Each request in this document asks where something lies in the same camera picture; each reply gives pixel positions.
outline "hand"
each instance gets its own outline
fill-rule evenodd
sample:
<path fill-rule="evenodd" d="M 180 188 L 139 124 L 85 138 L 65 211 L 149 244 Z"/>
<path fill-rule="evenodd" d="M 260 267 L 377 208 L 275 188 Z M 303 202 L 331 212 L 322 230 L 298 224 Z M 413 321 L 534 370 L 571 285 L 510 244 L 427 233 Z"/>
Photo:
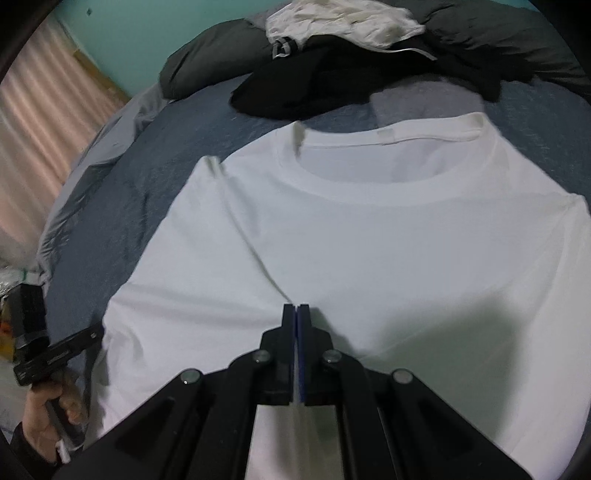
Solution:
<path fill-rule="evenodd" d="M 71 424 L 86 421 L 82 399 L 68 376 L 62 383 L 51 381 L 31 387 L 27 392 L 22 432 L 35 451 L 50 463 L 57 462 L 56 443 L 60 441 L 60 436 L 51 424 L 45 402 L 55 398 L 60 399 L 60 406 L 66 411 Z"/>

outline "black garment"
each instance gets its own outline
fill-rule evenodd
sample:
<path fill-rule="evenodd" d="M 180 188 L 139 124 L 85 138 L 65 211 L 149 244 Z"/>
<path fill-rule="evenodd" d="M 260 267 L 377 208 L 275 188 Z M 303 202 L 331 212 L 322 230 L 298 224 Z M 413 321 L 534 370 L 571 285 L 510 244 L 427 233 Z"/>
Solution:
<path fill-rule="evenodd" d="M 61 467 L 59 456 L 58 462 L 51 464 L 29 445 L 22 432 L 22 423 L 19 423 L 14 431 L 10 447 L 12 447 L 12 451 L 34 480 L 50 480 L 58 468 Z"/>
<path fill-rule="evenodd" d="M 302 51 L 255 70 L 230 104 L 248 115 L 301 120 L 351 103 L 404 77 L 437 73 L 468 80 L 485 100 L 496 101 L 501 79 L 529 82 L 524 60 L 502 57 L 492 48 L 467 50 L 443 44 L 431 32 L 393 45 L 395 53 L 367 50 L 333 35 L 310 37 Z"/>

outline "black metal bracket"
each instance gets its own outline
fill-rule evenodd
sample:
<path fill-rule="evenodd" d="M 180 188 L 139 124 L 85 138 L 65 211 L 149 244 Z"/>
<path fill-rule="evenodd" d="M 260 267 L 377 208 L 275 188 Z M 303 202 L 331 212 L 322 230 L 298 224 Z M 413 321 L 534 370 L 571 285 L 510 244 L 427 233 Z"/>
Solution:
<path fill-rule="evenodd" d="M 102 324 L 95 323 L 61 342 L 48 346 L 32 359 L 16 364 L 13 370 L 17 383 L 24 387 L 51 378 L 54 373 L 67 367 L 68 362 L 74 357 L 100 343 L 104 334 Z"/>
<path fill-rule="evenodd" d="M 256 406 L 294 401 L 296 348 L 300 400 L 336 407 L 346 480 L 531 480 L 411 372 L 333 349 L 308 305 L 226 370 L 182 372 L 54 479 L 243 479 Z"/>

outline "white cloth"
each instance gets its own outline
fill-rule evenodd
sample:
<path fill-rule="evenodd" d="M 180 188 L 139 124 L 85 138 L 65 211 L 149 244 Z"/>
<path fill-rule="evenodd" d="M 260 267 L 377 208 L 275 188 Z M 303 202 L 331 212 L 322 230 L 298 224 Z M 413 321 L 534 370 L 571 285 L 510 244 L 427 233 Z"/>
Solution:
<path fill-rule="evenodd" d="M 591 398 L 589 284 L 583 198 L 484 114 L 353 134 L 296 122 L 195 167 L 109 303 L 89 440 L 181 370 L 256 349 L 285 302 L 309 303 L 337 348 L 409 368 L 556 479 Z M 248 478 L 337 478 L 316 415 L 260 407 Z"/>
<path fill-rule="evenodd" d="M 295 0 L 267 19 L 267 38 L 293 38 L 302 47 L 312 35 L 336 35 L 361 47 L 390 47 L 425 27 L 405 8 L 373 0 Z"/>

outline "gray pillow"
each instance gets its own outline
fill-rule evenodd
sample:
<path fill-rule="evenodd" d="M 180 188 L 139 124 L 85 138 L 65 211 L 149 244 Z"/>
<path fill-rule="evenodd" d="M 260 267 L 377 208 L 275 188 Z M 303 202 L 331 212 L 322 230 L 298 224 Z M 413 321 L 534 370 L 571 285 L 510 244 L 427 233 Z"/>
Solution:
<path fill-rule="evenodd" d="M 544 15 L 491 0 L 385 0 L 408 8 L 444 42 L 496 47 L 526 59 L 536 74 L 591 101 L 591 81 L 567 43 Z"/>
<path fill-rule="evenodd" d="M 245 19 L 214 25 L 173 53 L 160 72 L 165 98 L 181 99 L 271 61 L 265 32 Z"/>

